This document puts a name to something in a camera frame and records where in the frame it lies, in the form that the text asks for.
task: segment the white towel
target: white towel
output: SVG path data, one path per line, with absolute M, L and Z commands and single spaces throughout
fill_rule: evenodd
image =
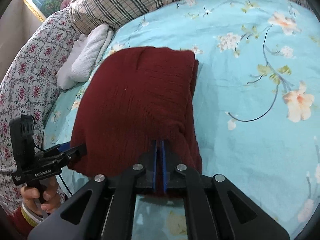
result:
M 113 30 L 110 28 L 108 30 L 106 41 L 104 42 L 102 48 L 100 49 L 100 52 L 99 52 L 99 54 L 97 56 L 97 59 L 96 59 L 96 62 L 94 63 L 94 67 L 93 68 L 96 68 L 101 63 L 103 54 L 105 53 L 106 49 L 108 48 L 108 46 L 109 46 L 109 44 L 110 44 L 110 42 L 112 40 L 113 34 L 114 34 Z
M 89 34 L 86 46 L 72 64 L 70 78 L 73 81 L 86 82 L 89 80 L 97 56 L 107 39 L 108 29 L 109 25 L 102 24 Z
M 79 57 L 81 51 L 87 44 L 88 35 L 81 34 L 79 36 L 79 40 L 73 43 L 72 50 L 67 61 L 63 64 L 63 66 L 58 70 L 56 74 L 57 85 L 61 89 L 69 89 L 77 84 L 70 77 L 71 67 L 74 61 Z

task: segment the white flower print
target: white flower print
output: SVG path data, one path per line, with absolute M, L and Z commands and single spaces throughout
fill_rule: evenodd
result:
M 236 120 L 231 118 L 229 121 L 228 121 L 228 130 L 229 131 L 232 131 L 234 128 L 236 128 Z
M 311 116 L 310 106 L 315 101 L 315 97 L 306 94 L 306 84 L 300 81 L 298 90 L 292 90 L 283 96 L 284 102 L 288 106 L 288 119 L 292 122 L 307 120 Z
M 71 110 L 78 108 L 79 105 L 80 105 L 80 101 L 75 101 L 75 102 L 73 103 L 73 105 L 72 105 Z
M 51 117 L 51 122 L 56 122 L 61 116 L 60 111 L 53 111 L 53 116 Z
M 149 22 L 147 22 L 145 19 L 143 19 L 143 20 L 141 21 L 141 25 L 142 25 L 142 27 L 146 27 L 146 26 L 149 25 Z
M 278 12 L 274 12 L 268 22 L 270 24 L 281 26 L 285 35 L 292 35 L 294 31 L 301 32 L 294 19 L 285 17 L 283 14 Z
M 315 172 L 315 178 L 317 179 L 317 183 L 320 183 L 320 163 L 318 163 Z
M 299 11 L 295 8 L 292 8 L 291 11 L 295 14 L 295 15 L 299 15 Z
M 193 45 L 193 48 L 191 49 L 195 55 L 197 54 L 203 54 L 203 50 L 200 50 L 196 45 Z
M 286 57 L 286 58 L 295 58 L 293 56 L 293 49 L 290 48 L 289 46 L 284 46 L 281 50 L 280 53 L 282 56 Z
M 108 53 L 108 56 L 114 54 L 115 52 L 121 50 L 124 47 L 124 44 L 120 44 L 118 41 L 115 45 L 111 47 L 111 50 Z
M 196 0 L 186 0 L 186 3 L 187 3 L 189 6 L 193 6 L 193 5 L 197 4 Z
M 255 9 L 255 8 L 259 8 L 259 5 L 255 2 L 245 2 L 245 6 L 244 6 L 246 9 Z
M 313 211 L 314 201 L 312 199 L 307 199 L 304 203 L 302 210 L 298 214 L 298 222 L 302 223 L 310 218 Z
M 204 9 L 203 17 L 205 17 L 206 15 L 209 15 L 209 14 L 212 13 L 213 10 L 214 10 L 214 8 L 212 8 L 211 10 L 206 9 L 205 6 L 203 7 L 203 9 Z
M 228 33 L 226 36 L 218 36 L 217 39 L 220 41 L 217 47 L 220 48 L 220 52 L 223 52 L 226 49 L 235 50 L 241 36 L 238 34 Z

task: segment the pink floral fabric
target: pink floral fabric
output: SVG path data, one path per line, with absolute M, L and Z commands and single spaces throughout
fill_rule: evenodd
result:
M 44 121 L 60 94 L 55 74 L 79 37 L 68 8 L 51 15 L 22 47 L 0 85 L 0 204 L 12 214 L 21 204 L 20 187 L 10 176 L 12 155 L 9 121 L 21 114 L 36 120 L 34 140 L 42 144 Z

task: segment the folded sweater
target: folded sweater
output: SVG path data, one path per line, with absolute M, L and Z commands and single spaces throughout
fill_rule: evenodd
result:
M 116 176 L 148 150 L 169 140 L 182 162 L 202 171 L 193 124 L 192 97 L 198 61 L 191 51 L 140 47 L 109 56 L 87 88 L 75 120 L 71 146 L 87 155 L 69 165 L 93 177 Z

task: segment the person's sleeve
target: person's sleeve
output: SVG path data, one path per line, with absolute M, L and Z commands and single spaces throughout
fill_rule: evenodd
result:
M 27 238 L 30 231 L 42 221 L 42 218 L 31 212 L 24 204 L 22 204 L 12 216 L 8 216 L 8 218 L 18 232 L 25 238 Z

